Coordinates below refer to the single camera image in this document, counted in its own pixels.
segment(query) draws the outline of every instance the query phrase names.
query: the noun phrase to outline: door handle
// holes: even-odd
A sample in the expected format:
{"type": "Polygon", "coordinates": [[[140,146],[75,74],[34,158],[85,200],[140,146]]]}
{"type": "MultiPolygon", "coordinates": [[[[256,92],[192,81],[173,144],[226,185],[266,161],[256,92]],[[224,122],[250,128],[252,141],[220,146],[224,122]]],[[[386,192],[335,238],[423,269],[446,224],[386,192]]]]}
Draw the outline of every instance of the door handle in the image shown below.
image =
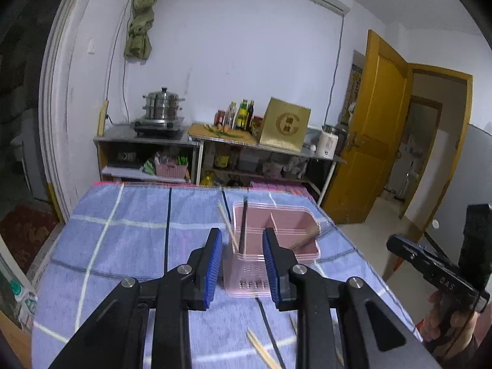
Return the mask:
{"type": "Polygon", "coordinates": [[[359,148],[361,145],[357,143],[357,132],[354,132],[354,135],[350,138],[350,141],[348,142],[347,145],[347,152],[349,153],[352,147],[359,148]]]}

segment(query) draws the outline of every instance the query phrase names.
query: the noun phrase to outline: hanging cloth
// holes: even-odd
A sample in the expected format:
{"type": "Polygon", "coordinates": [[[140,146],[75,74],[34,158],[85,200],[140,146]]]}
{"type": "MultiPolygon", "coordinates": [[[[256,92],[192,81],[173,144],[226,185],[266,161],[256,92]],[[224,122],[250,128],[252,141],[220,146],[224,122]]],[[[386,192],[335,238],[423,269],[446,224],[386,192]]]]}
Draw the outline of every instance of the hanging cloth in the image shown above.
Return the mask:
{"type": "Polygon", "coordinates": [[[147,59],[152,46],[147,32],[152,28],[154,13],[152,5],[157,0],[133,0],[133,21],[128,30],[125,57],[147,59]]]}

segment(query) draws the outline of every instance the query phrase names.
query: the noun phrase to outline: human hand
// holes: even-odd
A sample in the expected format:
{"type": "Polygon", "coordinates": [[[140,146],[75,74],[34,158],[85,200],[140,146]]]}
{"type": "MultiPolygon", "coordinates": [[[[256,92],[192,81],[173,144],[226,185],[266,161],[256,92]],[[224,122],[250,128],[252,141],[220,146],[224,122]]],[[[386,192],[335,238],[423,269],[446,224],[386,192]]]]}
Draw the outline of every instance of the human hand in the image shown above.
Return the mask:
{"type": "MultiPolygon", "coordinates": [[[[430,311],[429,316],[426,319],[424,319],[424,323],[420,328],[420,334],[422,335],[424,341],[429,342],[438,339],[441,336],[441,331],[439,329],[439,324],[441,319],[441,315],[440,315],[441,299],[442,299],[442,293],[439,291],[436,291],[429,297],[429,302],[434,304],[434,307],[430,311]]],[[[478,318],[478,313],[474,312],[470,321],[466,323],[466,321],[470,316],[470,313],[471,313],[470,310],[467,310],[465,312],[456,311],[453,313],[453,315],[451,316],[451,321],[450,321],[451,328],[449,331],[454,331],[453,333],[454,337],[448,343],[444,345],[440,345],[434,350],[433,355],[435,357],[450,359],[453,356],[460,353],[461,351],[463,351],[468,346],[468,344],[470,343],[473,337],[473,331],[475,330],[475,325],[477,324],[477,318],[478,318]],[[454,341],[456,335],[458,334],[459,334],[458,339],[454,341]]]]}

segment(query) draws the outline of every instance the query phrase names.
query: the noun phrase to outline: power cord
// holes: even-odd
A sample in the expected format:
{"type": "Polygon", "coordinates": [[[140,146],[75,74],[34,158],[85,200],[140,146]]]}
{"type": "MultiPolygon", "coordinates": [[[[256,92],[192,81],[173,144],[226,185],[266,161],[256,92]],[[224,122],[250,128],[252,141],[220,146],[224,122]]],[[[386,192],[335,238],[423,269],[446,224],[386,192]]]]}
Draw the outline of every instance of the power cord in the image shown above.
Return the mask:
{"type": "MultiPolygon", "coordinates": [[[[128,30],[130,26],[130,20],[131,16],[128,17],[128,21],[126,22],[126,34],[128,36],[128,30]]],[[[130,114],[128,113],[128,106],[126,105],[126,98],[125,98],[125,76],[126,76],[126,59],[124,58],[124,63],[123,63],[123,83],[121,85],[121,93],[123,94],[123,103],[125,104],[125,109],[126,109],[126,120],[128,123],[130,123],[130,114]]]]}
{"type": "MultiPolygon", "coordinates": [[[[120,24],[118,25],[118,30],[117,30],[117,33],[116,33],[116,38],[115,38],[115,42],[113,44],[113,50],[112,50],[112,53],[111,53],[111,60],[109,62],[109,73],[108,73],[108,81],[107,81],[107,84],[106,84],[106,90],[104,92],[104,99],[107,100],[108,99],[108,95],[109,95],[109,82],[111,80],[111,70],[113,68],[113,60],[114,60],[114,57],[115,57],[115,51],[116,51],[116,44],[117,44],[117,41],[118,41],[118,37],[120,35],[120,32],[121,32],[121,27],[123,25],[123,20],[125,19],[125,13],[126,13],[126,10],[128,9],[128,6],[129,6],[129,3],[132,3],[133,5],[133,0],[128,0],[125,4],[125,7],[123,8],[122,12],[121,12],[121,20],[120,20],[120,24]]],[[[129,28],[129,23],[130,23],[130,19],[131,19],[131,16],[129,17],[128,19],[128,22],[126,23],[126,33],[128,34],[128,28],[129,28]]],[[[125,99],[125,72],[126,72],[126,59],[125,60],[125,64],[123,65],[123,102],[125,103],[125,109],[126,109],[126,120],[128,123],[130,123],[130,115],[129,115],[129,111],[128,111],[128,107],[126,105],[126,99],[125,99]]]]}
{"type": "Polygon", "coordinates": [[[331,84],[330,99],[328,101],[328,107],[326,107],[325,121],[323,122],[324,125],[326,124],[326,119],[328,118],[328,110],[330,109],[330,106],[331,106],[331,98],[333,97],[333,88],[335,87],[336,70],[338,69],[338,64],[340,61],[341,37],[343,35],[343,23],[344,22],[345,22],[345,15],[342,15],[342,17],[341,17],[341,28],[340,28],[339,50],[338,50],[338,53],[336,54],[335,71],[333,72],[333,83],[331,84]]]}

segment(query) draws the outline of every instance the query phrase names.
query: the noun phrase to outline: red rug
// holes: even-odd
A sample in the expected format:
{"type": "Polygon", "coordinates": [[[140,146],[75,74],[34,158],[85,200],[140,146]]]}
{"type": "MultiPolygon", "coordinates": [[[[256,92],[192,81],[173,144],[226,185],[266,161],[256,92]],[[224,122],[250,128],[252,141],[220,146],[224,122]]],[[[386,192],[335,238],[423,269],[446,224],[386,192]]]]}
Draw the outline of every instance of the red rug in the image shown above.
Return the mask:
{"type": "Polygon", "coordinates": [[[22,204],[0,222],[0,235],[24,273],[57,223],[55,215],[22,204]]]}

